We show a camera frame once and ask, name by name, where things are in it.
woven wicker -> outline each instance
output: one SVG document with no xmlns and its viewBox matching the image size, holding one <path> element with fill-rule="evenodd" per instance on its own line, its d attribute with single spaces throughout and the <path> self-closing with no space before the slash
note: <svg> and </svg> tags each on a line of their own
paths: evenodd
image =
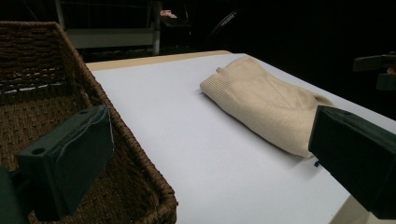
<svg viewBox="0 0 396 224">
<path fill-rule="evenodd" d="M 56 22 L 0 21 L 0 166 L 93 105 L 108 105 L 115 151 L 77 212 L 55 223 L 176 223 L 173 189 Z M 34 212 L 29 215 L 36 220 Z"/>
</svg>

folded sweater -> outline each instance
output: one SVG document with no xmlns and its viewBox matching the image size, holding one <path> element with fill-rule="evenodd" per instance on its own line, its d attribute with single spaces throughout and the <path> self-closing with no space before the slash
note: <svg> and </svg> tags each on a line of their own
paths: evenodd
<svg viewBox="0 0 396 224">
<path fill-rule="evenodd" d="M 268 73 L 255 59 L 234 60 L 201 83 L 201 90 L 251 131 L 289 153 L 309 158 L 318 105 L 335 105 L 326 97 L 291 85 Z"/>
</svg>

dark background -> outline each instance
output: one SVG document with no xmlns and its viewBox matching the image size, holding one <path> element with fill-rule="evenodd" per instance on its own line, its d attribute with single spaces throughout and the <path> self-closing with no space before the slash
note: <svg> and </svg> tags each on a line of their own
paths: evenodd
<svg viewBox="0 0 396 224">
<path fill-rule="evenodd" d="M 64 5 L 69 28 L 129 28 L 146 25 L 146 1 L 70 0 Z M 87 7 L 85 3 L 113 7 Z M 192 1 L 163 0 L 191 28 L 163 27 L 162 47 L 188 51 L 226 49 L 244 52 L 326 91 L 396 119 L 395 91 L 378 91 L 376 78 L 386 69 L 353 72 L 357 57 L 396 50 L 396 1 Z M 229 13 L 236 16 L 215 35 Z M 2 21 L 57 21 L 50 0 L 2 0 Z"/>
</svg>

white tabletop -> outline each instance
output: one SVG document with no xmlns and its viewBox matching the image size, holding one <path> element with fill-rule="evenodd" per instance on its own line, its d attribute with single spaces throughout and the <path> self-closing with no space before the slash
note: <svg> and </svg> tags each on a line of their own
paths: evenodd
<svg viewBox="0 0 396 224">
<path fill-rule="evenodd" d="M 246 54 L 94 71 L 107 96 L 176 192 L 177 223 L 329 223 L 349 193 L 316 158 L 273 147 L 228 116 L 199 84 Z M 394 120 L 260 62 L 396 133 Z"/>
</svg>

cream knit sweater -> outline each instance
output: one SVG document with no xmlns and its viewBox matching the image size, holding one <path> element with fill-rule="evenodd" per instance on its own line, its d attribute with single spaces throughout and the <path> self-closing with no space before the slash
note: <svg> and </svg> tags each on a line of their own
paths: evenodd
<svg viewBox="0 0 396 224">
<path fill-rule="evenodd" d="M 281 81 L 245 56 L 201 83 L 202 91 L 225 112 L 268 142 L 309 158 L 308 142 L 318 105 L 327 98 Z"/>
</svg>

